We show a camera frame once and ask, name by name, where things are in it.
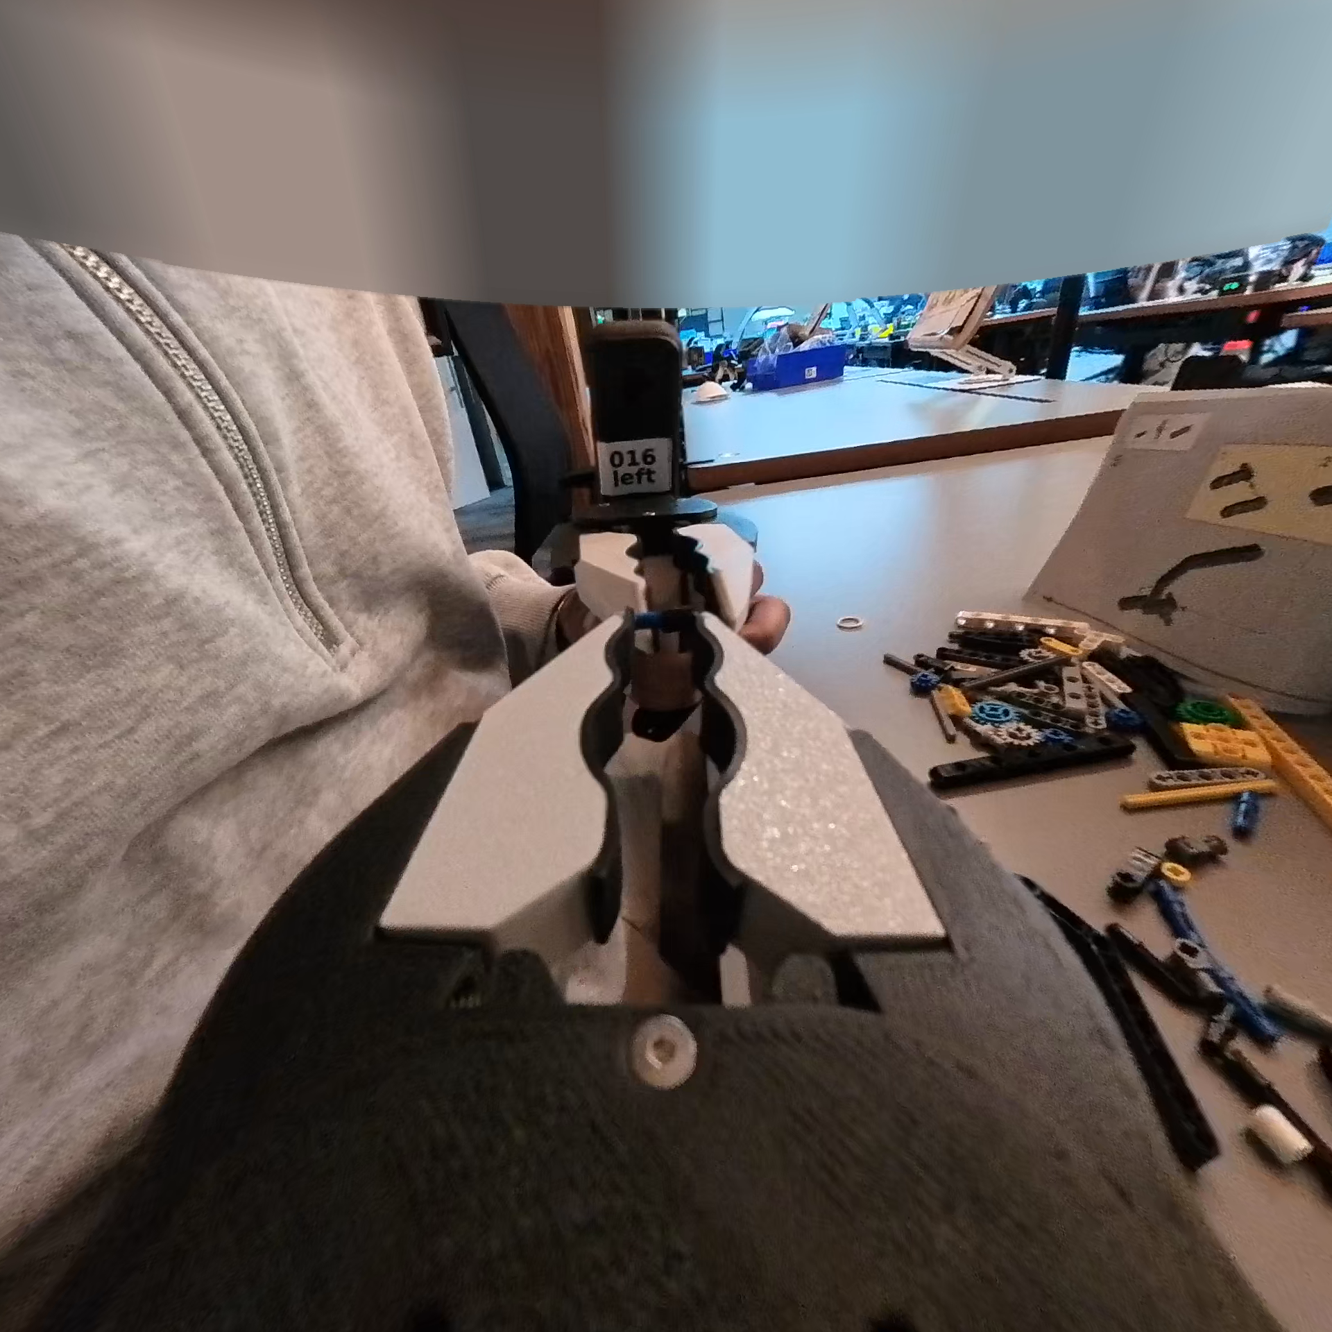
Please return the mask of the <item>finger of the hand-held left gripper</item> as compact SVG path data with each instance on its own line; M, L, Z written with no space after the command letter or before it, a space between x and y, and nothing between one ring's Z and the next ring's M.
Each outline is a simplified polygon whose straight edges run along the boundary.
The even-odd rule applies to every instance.
M726 524L692 524L674 527L670 557L679 570L679 608L708 612L739 632L754 594L751 542Z
M575 596L594 625L651 612L637 533L588 530L578 538Z

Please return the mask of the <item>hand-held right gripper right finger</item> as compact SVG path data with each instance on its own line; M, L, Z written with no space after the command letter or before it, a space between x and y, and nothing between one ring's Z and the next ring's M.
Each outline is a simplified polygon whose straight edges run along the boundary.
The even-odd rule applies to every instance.
M794 957L947 946L866 737L712 612L690 666L690 992L743 1009Z

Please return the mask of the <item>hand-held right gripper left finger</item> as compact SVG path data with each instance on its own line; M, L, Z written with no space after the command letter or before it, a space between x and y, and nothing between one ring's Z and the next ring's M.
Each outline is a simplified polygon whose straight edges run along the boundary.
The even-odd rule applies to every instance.
M626 726L632 617L476 726L383 908L392 942L529 951L575 1003L661 997L661 749Z

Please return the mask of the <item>grey lego beam with blue pin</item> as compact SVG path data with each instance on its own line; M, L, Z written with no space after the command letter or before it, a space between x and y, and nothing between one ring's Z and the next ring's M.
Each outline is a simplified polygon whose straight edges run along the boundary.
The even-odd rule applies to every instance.
M674 739L699 704L695 634L678 612L687 594L683 574L665 555L634 547L644 579L647 628L637 628L628 679L628 723L637 739L664 746Z

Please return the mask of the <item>person's left forearm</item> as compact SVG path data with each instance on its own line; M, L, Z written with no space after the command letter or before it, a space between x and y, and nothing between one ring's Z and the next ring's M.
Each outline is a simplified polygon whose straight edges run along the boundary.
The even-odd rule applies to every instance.
M508 551L470 552L469 565L481 576L495 617L510 684L519 687L567 647L567 608L574 589L549 582Z

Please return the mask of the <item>pile of lego pieces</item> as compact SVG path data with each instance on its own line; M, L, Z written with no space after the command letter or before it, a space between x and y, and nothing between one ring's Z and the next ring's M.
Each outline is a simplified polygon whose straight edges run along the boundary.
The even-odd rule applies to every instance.
M926 774L936 794L999 788L1109 767L1143 748L1149 788L1200 781L1185 739L1181 677L1124 637L1071 619L961 612L931 653L884 653L926 703L947 746L967 752Z

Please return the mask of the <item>black lego connector yellow bush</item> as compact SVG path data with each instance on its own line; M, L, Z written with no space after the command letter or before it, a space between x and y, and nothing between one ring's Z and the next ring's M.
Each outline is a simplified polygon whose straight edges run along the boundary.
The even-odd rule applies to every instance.
M1130 903L1155 883L1187 891L1203 867L1219 866L1228 855L1223 837L1170 837L1155 852L1132 850L1109 874L1106 892L1114 903Z

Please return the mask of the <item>long black bent lego beam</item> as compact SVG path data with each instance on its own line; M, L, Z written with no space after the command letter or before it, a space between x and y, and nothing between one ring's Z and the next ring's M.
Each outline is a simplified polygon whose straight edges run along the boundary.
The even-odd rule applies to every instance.
M1176 1161L1198 1174L1220 1156L1220 1142L1130 978L1119 946L1104 928L1091 927L1032 880L1020 874L1020 883L1040 901L1081 959L1129 1045Z

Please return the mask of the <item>yellow lego axle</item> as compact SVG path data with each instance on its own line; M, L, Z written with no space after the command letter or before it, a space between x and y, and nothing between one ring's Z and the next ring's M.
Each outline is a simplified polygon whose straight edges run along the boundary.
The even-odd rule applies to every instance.
M1249 781L1213 781L1213 783L1194 783L1181 787L1168 790L1139 790L1139 794L1124 794L1119 798L1119 809L1125 814L1139 814L1149 809L1173 809L1173 806L1198 806L1198 804L1217 804L1226 800L1235 800L1244 794L1252 795L1276 795L1279 794L1279 781L1276 779L1249 779Z

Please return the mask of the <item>yellow lego plate assembly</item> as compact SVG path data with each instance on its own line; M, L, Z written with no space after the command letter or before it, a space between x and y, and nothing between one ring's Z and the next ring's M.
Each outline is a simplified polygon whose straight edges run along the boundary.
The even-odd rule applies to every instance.
M1323 825L1330 825L1330 767L1252 700L1228 696L1223 704L1242 717L1242 728L1173 720L1190 756L1210 767L1262 767L1276 774Z

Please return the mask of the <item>lego instruction booklet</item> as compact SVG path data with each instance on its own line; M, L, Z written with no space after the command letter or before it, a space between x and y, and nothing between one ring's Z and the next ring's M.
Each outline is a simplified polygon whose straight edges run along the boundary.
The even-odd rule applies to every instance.
M1330 388L1147 390L1028 596L1279 713L1330 713Z

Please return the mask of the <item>white lego connector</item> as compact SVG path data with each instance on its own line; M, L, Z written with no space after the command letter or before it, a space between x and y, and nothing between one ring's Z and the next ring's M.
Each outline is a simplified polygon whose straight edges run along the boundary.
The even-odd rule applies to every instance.
M1306 1134L1276 1106L1254 1106L1246 1117L1246 1131L1281 1168L1306 1163L1314 1156L1314 1145Z

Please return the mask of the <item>person's left hand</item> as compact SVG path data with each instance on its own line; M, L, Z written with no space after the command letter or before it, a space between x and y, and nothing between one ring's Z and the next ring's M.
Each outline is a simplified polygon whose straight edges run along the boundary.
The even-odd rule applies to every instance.
M580 594L568 586L560 599L555 613L558 651L571 647L580 637L598 625L598 619L585 608ZM790 625L790 608L779 596L754 591L748 606L746 621L735 629L762 655L773 655L783 642Z

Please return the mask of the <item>dark office chair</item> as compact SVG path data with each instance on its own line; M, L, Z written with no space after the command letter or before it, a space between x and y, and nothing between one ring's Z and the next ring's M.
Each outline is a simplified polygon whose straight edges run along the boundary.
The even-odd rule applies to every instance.
M502 306L439 302L439 309L449 340L508 457L513 490L513 551L532 560L571 513L571 492L564 483L571 463L568 432Z

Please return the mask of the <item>blue storage bin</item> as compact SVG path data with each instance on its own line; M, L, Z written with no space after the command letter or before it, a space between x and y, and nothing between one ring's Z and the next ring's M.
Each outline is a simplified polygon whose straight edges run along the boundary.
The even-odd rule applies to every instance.
M846 345L800 345L779 353L762 351L746 361L746 384L751 391L789 391L837 384L844 376Z

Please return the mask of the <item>grey desk with wooden edge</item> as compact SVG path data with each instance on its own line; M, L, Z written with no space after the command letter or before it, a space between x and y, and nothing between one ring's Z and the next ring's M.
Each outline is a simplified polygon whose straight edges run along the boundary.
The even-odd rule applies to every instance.
M692 492L721 492L1097 439L1141 391L1046 379L973 391L911 372L729 391L683 405L683 473Z

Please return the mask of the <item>grey zip hoodie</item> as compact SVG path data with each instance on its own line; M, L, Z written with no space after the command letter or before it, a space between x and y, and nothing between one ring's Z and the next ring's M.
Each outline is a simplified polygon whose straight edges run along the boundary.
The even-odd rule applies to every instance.
M419 299L3 235L3 1288L287 883L512 684Z

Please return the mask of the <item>far wooden desk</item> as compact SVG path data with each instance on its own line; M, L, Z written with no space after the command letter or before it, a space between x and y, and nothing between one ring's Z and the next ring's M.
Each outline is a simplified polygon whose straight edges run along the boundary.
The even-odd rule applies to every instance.
M1181 299L1159 299L1147 304L1081 311L1076 314L1073 327L1083 328L1097 325L1121 325L1141 319L1191 319L1228 311L1246 313L1268 306L1287 311L1315 304L1319 299L1330 299L1330 274L1321 274L1315 282L1309 283L1284 283L1257 293L1191 294Z

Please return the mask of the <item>wooden post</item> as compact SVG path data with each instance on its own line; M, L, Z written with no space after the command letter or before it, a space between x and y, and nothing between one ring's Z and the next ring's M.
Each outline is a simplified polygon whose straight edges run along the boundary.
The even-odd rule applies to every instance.
M585 365L585 336L592 331L592 311L516 304L506 304L502 311L564 428L568 471L585 473L596 454Z

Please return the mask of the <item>black post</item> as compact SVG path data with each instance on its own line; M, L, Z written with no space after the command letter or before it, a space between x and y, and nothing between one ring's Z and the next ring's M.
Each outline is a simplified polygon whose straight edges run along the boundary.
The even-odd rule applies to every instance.
M1057 302L1049 327L1046 370L1045 379L1064 380L1079 328L1081 304L1084 297L1088 274L1066 274L1057 285Z

